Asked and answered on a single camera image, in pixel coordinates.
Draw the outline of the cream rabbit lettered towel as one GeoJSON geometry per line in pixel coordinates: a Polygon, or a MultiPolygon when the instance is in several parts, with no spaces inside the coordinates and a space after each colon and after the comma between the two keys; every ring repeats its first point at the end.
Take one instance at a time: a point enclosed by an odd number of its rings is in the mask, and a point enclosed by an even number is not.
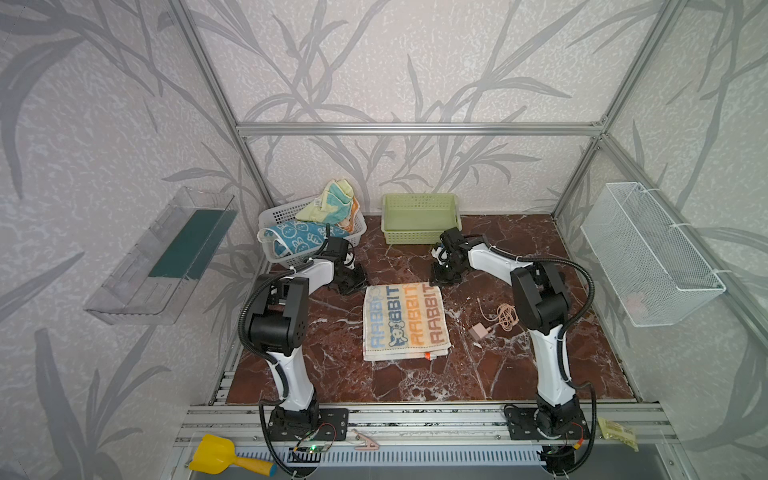
{"type": "Polygon", "coordinates": [[[426,282],[369,286],[363,304],[363,359],[369,362],[449,354],[441,290],[426,282]]]}

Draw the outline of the yellow and teal towel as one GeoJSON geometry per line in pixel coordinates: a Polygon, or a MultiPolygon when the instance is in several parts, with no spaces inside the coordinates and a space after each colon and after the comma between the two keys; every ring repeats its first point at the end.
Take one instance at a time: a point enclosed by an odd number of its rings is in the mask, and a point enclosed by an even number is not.
{"type": "Polygon", "coordinates": [[[355,193],[346,179],[331,180],[322,194],[300,210],[295,219],[321,224],[341,224],[352,215],[355,193]]]}

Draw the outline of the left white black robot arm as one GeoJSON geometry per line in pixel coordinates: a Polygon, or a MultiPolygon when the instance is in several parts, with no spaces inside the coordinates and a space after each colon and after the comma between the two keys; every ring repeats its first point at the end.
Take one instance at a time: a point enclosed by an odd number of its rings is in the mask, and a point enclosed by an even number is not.
{"type": "Polygon", "coordinates": [[[259,402],[268,442],[346,438],[349,411],[320,406],[302,346],[315,291],[333,287],[342,295],[352,295],[366,285],[365,270],[355,263],[352,244],[341,237],[327,238],[299,266],[256,279],[240,313],[237,335],[246,351],[268,364],[277,388],[277,399],[259,402]]]}

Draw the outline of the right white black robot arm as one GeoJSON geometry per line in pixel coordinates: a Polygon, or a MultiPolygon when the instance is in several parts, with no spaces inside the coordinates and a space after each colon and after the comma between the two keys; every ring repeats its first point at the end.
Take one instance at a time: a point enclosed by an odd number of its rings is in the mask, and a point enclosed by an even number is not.
{"type": "Polygon", "coordinates": [[[512,287],[517,319],[527,329],[534,347],[538,383],[534,407],[514,404],[503,407],[510,438],[551,441],[565,437],[593,438],[597,420],[586,420],[577,392],[587,390],[591,406],[595,407],[596,391],[589,382],[573,381],[566,335],[590,309],[594,294],[589,292],[585,305],[572,313],[565,276],[558,267],[565,265],[580,272],[592,287],[589,273],[570,260],[514,255],[491,245],[483,237],[466,237],[457,228],[440,235],[432,256],[432,285],[459,284],[464,273],[472,270],[485,272],[512,287]]]}

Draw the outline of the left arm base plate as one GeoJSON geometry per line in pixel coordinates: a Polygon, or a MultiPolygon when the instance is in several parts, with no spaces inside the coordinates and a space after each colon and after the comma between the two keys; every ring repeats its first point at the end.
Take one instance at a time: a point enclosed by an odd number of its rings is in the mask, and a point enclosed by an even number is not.
{"type": "Polygon", "coordinates": [[[266,423],[272,441],[298,441],[315,437],[321,441],[345,440],[350,411],[346,408],[320,408],[291,411],[277,407],[266,423]]]}

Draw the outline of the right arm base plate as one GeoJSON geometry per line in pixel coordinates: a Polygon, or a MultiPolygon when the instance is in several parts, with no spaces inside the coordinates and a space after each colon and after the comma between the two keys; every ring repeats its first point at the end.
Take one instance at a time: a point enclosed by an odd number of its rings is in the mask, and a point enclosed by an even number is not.
{"type": "Polygon", "coordinates": [[[507,404],[503,415],[511,440],[583,442],[590,434],[583,411],[575,404],[555,408],[507,404]]]}

